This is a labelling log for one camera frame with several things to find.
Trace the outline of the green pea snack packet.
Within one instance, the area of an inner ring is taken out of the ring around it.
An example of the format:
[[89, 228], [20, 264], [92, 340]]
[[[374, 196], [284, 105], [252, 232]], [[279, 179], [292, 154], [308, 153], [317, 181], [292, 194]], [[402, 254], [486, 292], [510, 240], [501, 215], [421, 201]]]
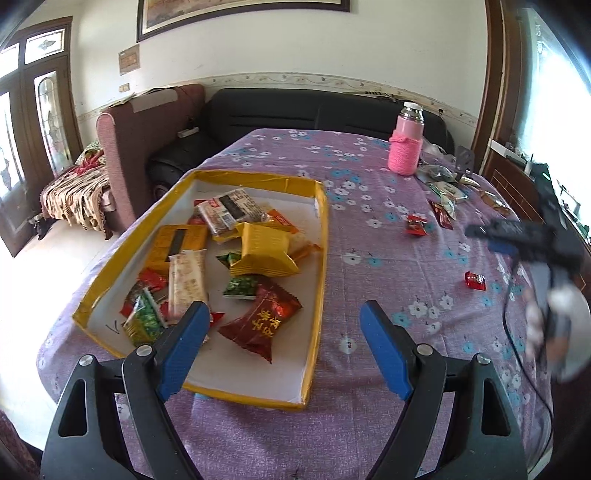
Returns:
[[137, 294], [122, 328], [134, 347], [152, 345], [164, 332], [161, 312], [147, 288]]

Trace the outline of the beige cake bar packet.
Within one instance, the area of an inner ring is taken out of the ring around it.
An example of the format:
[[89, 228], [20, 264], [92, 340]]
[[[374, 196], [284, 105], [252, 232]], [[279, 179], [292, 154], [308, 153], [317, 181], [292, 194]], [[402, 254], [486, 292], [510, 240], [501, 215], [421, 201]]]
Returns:
[[208, 304], [205, 285], [206, 250], [182, 250], [170, 257], [168, 320], [176, 324], [193, 302]]

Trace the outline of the dark red jujube snack packet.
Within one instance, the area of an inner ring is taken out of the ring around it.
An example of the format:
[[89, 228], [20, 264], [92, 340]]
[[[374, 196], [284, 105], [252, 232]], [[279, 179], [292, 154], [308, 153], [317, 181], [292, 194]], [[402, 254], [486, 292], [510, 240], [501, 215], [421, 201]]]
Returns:
[[274, 282], [259, 284], [249, 311], [222, 325], [218, 333], [236, 345], [273, 363], [273, 339], [280, 328], [301, 311], [296, 296]]

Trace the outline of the yellow box packet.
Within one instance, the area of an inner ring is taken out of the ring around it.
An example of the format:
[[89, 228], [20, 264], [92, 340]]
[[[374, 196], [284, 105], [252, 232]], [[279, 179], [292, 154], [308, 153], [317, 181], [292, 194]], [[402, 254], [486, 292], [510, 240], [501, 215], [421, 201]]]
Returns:
[[150, 245], [144, 267], [166, 274], [172, 256], [183, 250], [204, 249], [208, 233], [208, 227], [205, 225], [182, 224], [160, 227]]

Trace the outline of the yellow snack packet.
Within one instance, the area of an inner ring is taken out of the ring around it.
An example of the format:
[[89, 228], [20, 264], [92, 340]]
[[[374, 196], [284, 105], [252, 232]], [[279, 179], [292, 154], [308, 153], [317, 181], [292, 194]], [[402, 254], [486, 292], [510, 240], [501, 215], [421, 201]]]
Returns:
[[236, 229], [242, 239], [242, 253], [229, 268], [232, 277], [263, 275], [280, 278], [300, 272], [288, 254], [290, 233], [254, 223], [238, 224]]

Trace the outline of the clear biscuit pack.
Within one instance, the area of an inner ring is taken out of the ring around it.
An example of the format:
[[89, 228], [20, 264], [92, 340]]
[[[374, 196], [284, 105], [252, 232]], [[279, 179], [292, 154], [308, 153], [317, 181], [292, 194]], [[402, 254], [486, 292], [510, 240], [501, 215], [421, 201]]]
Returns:
[[197, 209], [214, 236], [235, 231], [238, 223], [256, 223], [266, 219], [266, 212], [243, 188], [204, 200], [197, 205]]

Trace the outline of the orange cracker pack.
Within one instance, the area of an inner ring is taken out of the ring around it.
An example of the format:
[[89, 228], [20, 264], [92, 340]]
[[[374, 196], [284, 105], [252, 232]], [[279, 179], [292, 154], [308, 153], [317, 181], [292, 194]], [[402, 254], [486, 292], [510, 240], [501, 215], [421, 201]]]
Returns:
[[266, 212], [267, 222], [266, 225], [280, 229], [281, 231], [287, 231], [290, 234], [297, 234], [300, 230], [297, 229], [297, 226], [287, 220], [280, 211], [277, 211], [274, 208], [271, 208]]

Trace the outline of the small red candy far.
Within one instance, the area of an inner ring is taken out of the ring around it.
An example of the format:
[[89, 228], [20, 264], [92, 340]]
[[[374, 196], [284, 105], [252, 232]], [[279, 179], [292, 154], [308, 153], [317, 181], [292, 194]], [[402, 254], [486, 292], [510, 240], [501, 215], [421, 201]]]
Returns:
[[467, 271], [465, 273], [465, 284], [471, 290], [476, 291], [486, 291], [486, 278], [481, 275], [471, 271]]

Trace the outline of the black phone stand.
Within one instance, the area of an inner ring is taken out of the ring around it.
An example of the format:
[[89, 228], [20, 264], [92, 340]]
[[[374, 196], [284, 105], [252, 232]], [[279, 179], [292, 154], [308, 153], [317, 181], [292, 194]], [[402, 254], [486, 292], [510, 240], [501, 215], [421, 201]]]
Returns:
[[475, 153], [462, 145], [458, 145], [455, 151], [455, 180], [460, 183], [462, 178], [474, 171]]

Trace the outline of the red candy right of crackers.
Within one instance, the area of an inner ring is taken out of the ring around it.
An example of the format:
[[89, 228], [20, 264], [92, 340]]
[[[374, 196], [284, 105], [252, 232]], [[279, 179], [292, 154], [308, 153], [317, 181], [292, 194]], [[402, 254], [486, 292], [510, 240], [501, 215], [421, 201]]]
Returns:
[[406, 223], [406, 233], [415, 237], [423, 237], [428, 234], [428, 222], [420, 216], [409, 215]]

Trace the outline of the purple floral tablecloth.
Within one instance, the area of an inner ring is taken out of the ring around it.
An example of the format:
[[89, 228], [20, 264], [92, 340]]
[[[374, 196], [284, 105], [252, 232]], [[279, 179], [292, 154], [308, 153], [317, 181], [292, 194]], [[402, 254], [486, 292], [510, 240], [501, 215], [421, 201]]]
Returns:
[[[273, 339], [273, 363], [218, 333], [253, 302], [226, 298], [229, 272], [205, 248], [207, 306], [221, 313], [208, 329], [181, 390], [165, 404], [191, 461], [206, 479], [365, 479], [405, 402], [391, 392], [363, 337], [360, 310], [375, 300], [392, 324], [441, 356], [462, 359], [476, 397], [506, 409], [474, 420], [459, 446], [450, 420], [468, 401], [445, 393], [416, 475], [524, 479], [551, 435], [547, 372], [526, 355], [527, 270], [465, 235], [495, 217], [477, 193], [450, 228], [432, 209], [434, 193], [387, 166], [383, 140], [328, 131], [259, 129], [187, 172], [91, 269], [38, 356], [40, 379], [65, 401], [81, 357], [95, 364], [133, 350], [122, 325], [124, 299], [144, 267], [157, 230], [182, 224], [200, 202], [243, 188], [279, 210], [318, 251], [279, 284], [301, 311]], [[406, 233], [407, 217], [428, 234]], [[469, 289], [465, 273], [486, 278]]]

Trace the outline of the pink knit-sleeved thermos bottle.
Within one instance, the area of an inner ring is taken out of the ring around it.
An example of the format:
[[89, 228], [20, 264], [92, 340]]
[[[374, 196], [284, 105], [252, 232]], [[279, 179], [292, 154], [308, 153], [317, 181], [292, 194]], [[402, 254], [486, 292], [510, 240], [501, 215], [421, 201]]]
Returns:
[[405, 102], [390, 138], [388, 168], [396, 174], [413, 176], [417, 170], [424, 133], [423, 107]]

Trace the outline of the patterned blanket couch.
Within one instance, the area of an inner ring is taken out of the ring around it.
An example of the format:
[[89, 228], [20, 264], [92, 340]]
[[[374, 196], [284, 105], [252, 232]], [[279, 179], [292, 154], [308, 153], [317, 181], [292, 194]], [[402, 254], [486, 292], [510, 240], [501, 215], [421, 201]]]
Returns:
[[94, 140], [69, 169], [42, 190], [40, 214], [43, 219], [63, 220], [70, 226], [100, 232], [108, 240], [113, 231], [107, 225], [101, 202], [109, 189], [104, 150], [100, 142]]

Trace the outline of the black sofa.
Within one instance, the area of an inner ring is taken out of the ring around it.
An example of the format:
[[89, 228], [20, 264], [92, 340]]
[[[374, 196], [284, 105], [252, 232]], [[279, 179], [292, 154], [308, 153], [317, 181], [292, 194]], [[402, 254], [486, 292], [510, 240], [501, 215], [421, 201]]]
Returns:
[[335, 130], [387, 140], [404, 102], [308, 89], [225, 88], [189, 122], [197, 132], [153, 153], [145, 171], [161, 198], [188, 170], [256, 129]]

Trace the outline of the framed wall painting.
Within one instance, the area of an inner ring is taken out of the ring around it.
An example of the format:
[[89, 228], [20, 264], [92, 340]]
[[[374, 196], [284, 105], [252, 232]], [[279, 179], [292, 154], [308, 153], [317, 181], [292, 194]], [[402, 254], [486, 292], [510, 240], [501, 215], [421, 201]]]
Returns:
[[137, 4], [136, 41], [194, 22], [266, 10], [351, 11], [349, 0], [141, 0]]

